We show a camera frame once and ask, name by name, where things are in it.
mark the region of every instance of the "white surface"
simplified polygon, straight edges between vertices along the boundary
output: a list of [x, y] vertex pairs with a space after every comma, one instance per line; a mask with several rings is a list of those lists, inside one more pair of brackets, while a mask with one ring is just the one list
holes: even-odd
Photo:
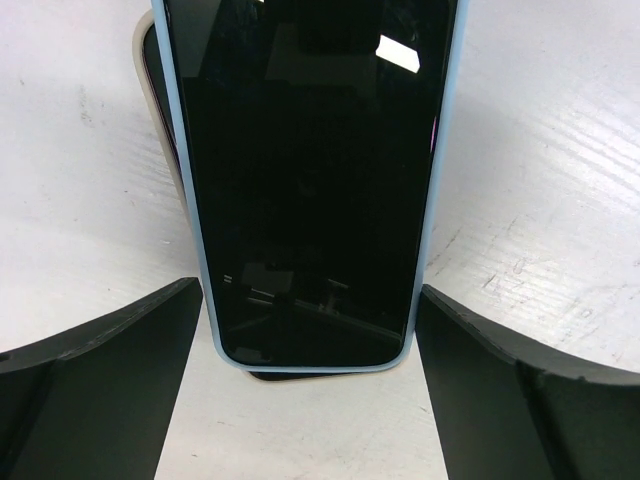
[[[0, 351], [197, 272], [131, 60], [146, 1], [0, 0]], [[426, 280], [640, 371], [640, 3], [472, 0]], [[202, 321], [159, 479], [443, 479], [417, 352], [251, 380]]]

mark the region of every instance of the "scratch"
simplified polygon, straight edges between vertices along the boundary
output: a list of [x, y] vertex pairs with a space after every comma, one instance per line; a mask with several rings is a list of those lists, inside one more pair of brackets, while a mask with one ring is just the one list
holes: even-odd
[[578, 340], [584, 340], [588, 337], [590, 337], [591, 335], [593, 335], [594, 333], [596, 333], [598, 330], [600, 330], [600, 325], [596, 325], [593, 329], [591, 329], [588, 332], [583, 333], [582, 335], [580, 335], [580, 337], [578, 338]]
[[522, 287], [526, 282], [524, 280], [518, 280], [518, 283], [516, 283], [513, 287], [511, 287], [509, 289], [510, 292], [512, 292], [513, 290], [515, 290], [516, 288], [520, 288]]
[[438, 269], [438, 271], [435, 273], [434, 277], [437, 277], [438, 275], [440, 275], [440, 274], [442, 273], [442, 271], [443, 271], [445, 268], [447, 268], [447, 265], [449, 265], [449, 262], [450, 262], [450, 261], [451, 261], [451, 259], [450, 259], [450, 258], [449, 258], [449, 259], [447, 259], [447, 261], [446, 261], [446, 262], [444, 262], [444, 265], [443, 265], [443, 266], [441, 266], [441, 267]]
[[429, 261], [429, 263], [427, 263], [427, 268], [429, 268], [430, 266], [432, 266], [434, 263], [436, 263], [438, 261], [438, 259], [442, 256], [441, 253], [439, 253], [438, 255], [436, 255], [435, 257], [433, 257], [433, 259], [431, 261]]
[[487, 288], [487, 287], [489, 286], [489, 284], [493, 281], [493, 279], [494, 279], [494, 278], [496, 278], [496, 275], [497, 275], [496, 273], [494, 273], [493, 275], [491, 275], [491, 276], [489, 277], [489, 279], [488, 279], [486, 282], [484, 282], [484, 285], [482, 285], [482, 288], [483, 288], [483, 289], [484, 289], [484, 288]]
[[622, 356], [624, 355], [623, 352], [616, 352], [613, 355], [611, 355], [613, 357], [613, 359], [615, 360], [615, 364], [617, 365], [618, 363], [620, 363], [620, 360], [622, 360]]
[[507, 233], [509, 233], [511, 231], [511, 229], [513, 228], [513, 226], [516, 224], [516, 222], [518, 221], [518, 218], [520, 218], [520, 215], [516, 215], [516, 218], [514, 218], [513, 220], [511, 220], [511, 223], [509, 224], [509, 226], [507, 227]]
[[518, 300], [516, 303], [511, 305], [511, 307], [509, 307], [509, 311], [515, 310], [516, 308], [518, 308], [521, 305], [524, 305], [525, 303], [527, 303], [530, 300], [531, 300], [531, 297], [525, 297], [522, 300]]
[[456, 230], [456, 233], [453, 234], [453, 237], [451, 237], [451, 240], [449, 240], [449, 243], [447, 243], [447, 246], [444, 247], [445, 250], [447, 248], [449, 248], [453, 242], [456, 241], [456, 238], [458, 238], [458, 235], [460, 235], [461, 231], [462, 231], [462, 227], [460, 227], [458, 230]]
[[576, 306], [580, 303], [580, 300], [582, 300], [580, 297], [576, 297], [573, 302], [571, 302], [571, 305], [569, 305], [569, 307], [564, 311], [565, 314], [569, 313], [571, 310], [573, 310], [574, 308], [576, 308]]

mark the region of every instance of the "light blue phone case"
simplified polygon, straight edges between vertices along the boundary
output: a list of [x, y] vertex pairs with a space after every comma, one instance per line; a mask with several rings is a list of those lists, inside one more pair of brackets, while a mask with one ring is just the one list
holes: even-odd
[[244, 365], [238, 363], [225, 353], [220, 343], [220, 332], [218, 329], [218, 321], [216, 318], [215, 302], [211, 291], [211, 281], [209, 278], [209, 270], [207, 268], [207, 260], [204, 251], [204, 242], [202, 239], [202, 231], [200, 229], [200, 221], [198, 217], [198, 206], [196, 204], [196, 196], [193, 188], [193, 178], [191, 175], [191, 166], [189, 160], [189, 150], [187, 147], [187, 134], [185, 130], [184, 119], [182, 116], [182, 108], [180, 104], [180, 93], [178, 90], [178, 81], [174, 66], [174, 58], [171, 49], [171, 41], [169, 37], [169, 27], [167, 23], [166, 10], [164, 0], [151, 1], [154, 12], [156, 35], [158, 45], [160, 47], [160, 58], [162, 60], [162, 68], [167, 86], [167, 94], [169, 97], [169, 108], [173, 120], [173, 128], [176, 137], [176, 146], [178, 150], [178, 159], [180, 162], [180, 170], [182, 171], [184, 189], [187, 198], [187, 207], [191, 217], [191, 227], [195, 239], [196, 250], [198, 254], [198, 262], [200, 264], [200, 273], [202, 275], [202, 283], [204, 286], [204, 294], [209, 312], [209, 320], [211, 322], [211, 330], [213, 332], [213, 341], [218, 354], [229, 364], [234, 367], [241, 368], [252, 372], [281, 372], [281, 373], [366, 373], [379, 372], [387, 370], [398, 365], [404, 357], [409, 353], [413, 339], [413, 333], [418, 310], [418, 301], [422, 288], [422, 280], [424, 270], [427, 264], [427, 254], [429, 251], [429, 243], [433, 222], [435, 218], [436, 200], [438, 198], [438, 189], [440, 186], [440, 175], [442, 165], [446, 153], [446, 146], [449, 134], [449, 126], [451, 123], [451, 114], [453, 110], [453, 101], [455, 95], [456, 78], [458, 75], [458, 64], [460, 63], [460, 55], [464, 38], [464, 26], [467, 18], [467, 10], [469, 0], [458, 0], [456, 16], [454, 19], [453, 36], [451, 40], [451, 49], [449, 52], [449, 63], [447, 66], [447, 77], [445, 79], [444, 95], [442, 99], [442, 108], [440, 111], [438, 125], [438, 141], [436, 142], [435, 152], [433, 156], [433, 165], [431, 169], [431, 178], [429, 180], [429, 191], [427, 195], [427, 206], [425, 209], [425, 217], [422, 227], [422, 235], [420, 240], [420, 251], [418, 254], [417, 268], [415, 272], [415, 280], [413, 285], [413, 296], [411, 298], [411, 308], [409, 310], [409, 321], [407, 324], [404, 345], [400, 354], [392, 361], [382, 365], [372, 365], [367, 367], [269, 367]]

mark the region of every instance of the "black screen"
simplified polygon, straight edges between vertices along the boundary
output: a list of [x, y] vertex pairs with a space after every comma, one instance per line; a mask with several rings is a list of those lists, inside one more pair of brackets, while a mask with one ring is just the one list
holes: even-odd
[[404, 345], [454, 11], [341, 5], [221, 0], [180, 78], [220, 341], [245, 365], [381, 365]]

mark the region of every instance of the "scuff mark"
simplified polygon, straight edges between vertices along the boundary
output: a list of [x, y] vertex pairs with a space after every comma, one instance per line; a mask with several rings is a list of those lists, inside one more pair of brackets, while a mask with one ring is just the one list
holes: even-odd
[[80, 104], [80, 120], [85, 126], [93, 128], [93, 118], [91, 118], [89, 110], [87, 109], [87, 90], [84, 88], [84, 85], [80, 85], [78, 103]]
[[578, 304], [580, 303], [580, 300], [582, 300], [580, 297], [576, 297], [576, 298], [574, 298], [574, 299], [573, 299], [573, 302], [571, 302], [571, 305], [569, 305], [569, 306], [565, 309], [565, 311], [564, 311], [565, 315], [566, 315], [567, 313], [569, 313], [571, 310], [573, 310], [574, 308], [576, 308], [576, 307], [578, 306]]
[[447, 261], [446, 261], [446, 262], [444, 262], [444, 265], [442, 265], [442, 266], [438, 269], [438, 271], [435, 273], [434, 277], [437, 277], [438, 275], [440, 275], [440, 274], [444, 271], [444, 269], [445, 269], [445, 268], [447, 268], [447, 265], [449, 265], [449, 262], [450, 262], [450, 261], [451, 261], [451, 259], [450, 259], [450, 258], [449, 258], [449, 259], [447, 259]]
[[516, 215], [516, 218], [514, 218], [513, 220], [511, 220], [511, 223], [509, 224], [509, 226], [507, 227], [507, 233], [511, 232], [511, 229], [513, 228], [513, 226], [516, 224], [516, 222], [518, 221], [518, 219], [520, 218], [520, 215]]
[[494, 279], [494, 278], [496, 278], [496, 275], [497, 275], [496, 273], [494, 273], [493, 275], [491, 275], [491, 276], [489, 277], [489, 279], [488, 279], [486, 282], [484, 282], [484, 285], [482, 285], [482, 288], [483, 288], [483, 289], [487, 288], [487, 287], [489, 286], [489, 284], [493, 281], [493, 279]]
[[616, 365], [620, 363], [620, 360], [622, 360], [622, 356], [623, 355], [624, 355], [623, 352], [616, 352], [616, 353], [611, 355], [613, 357], [614, 363]]
[[449, 243], [447, 243], [447, 246], [444, 247], [444, 250], [446, 251], [447, 248], [449, 248], [451, 246], [451, 244], [453, 242], [456, 241], [456, 238], [458, 238], [458, 235], [460, 235], [460, 232], [462, 231], [462, 227], [460, 227], [458, 230], [456, 230], [456, 233], [453, 234], [453, 237], [451, 237], [451, 240], [449, 240]]
[[531, 300], [531, 297], [525, 297], [522, 300], [518, 300], [517, 302], [515, 302], [513, 305], [511, 305], [509, 307], [509, 311], [515, 310], [516, 308], [524, 305], [525, 303], [529, 302]]
[[600, 330], [600, 325], [595, 325], [591, 330], [589, 330], [588, 332], [585, 332], [582, 335], [580, 335], [580, 337], [578, 337], [578, 340], [584, 340], [586, 338], [589, 338], [591, 335], [596, 333], [598, 330]]
[[439, 253], [438, 255], [433, 257], [433, 259], [430, 260], [429, 263], [427, 263], [427, 268], [431, 267], [434, 263], [436, 263], [441, 256], [442, 256], [442, 253]]
[[509, 290], [508, 290], [508, 291], [509, 291], [509, 292], [512, 292], [512, 291], [516, 290], [517, 288], [522, 287], [525, 283], [526, 283], [526, 282], [525, 282], [524, 280], [518, 280], [518, 281], [516, 282], [516, 284], [515, 284], [513, 287], [509, 288]]
[[518, 262], [513, 266], [513, 273], [515, 273], [516, 275], [520, 275], [526, 263], [527, 260], [525, 258], [521, 258], [520, 260], [518, 260]]

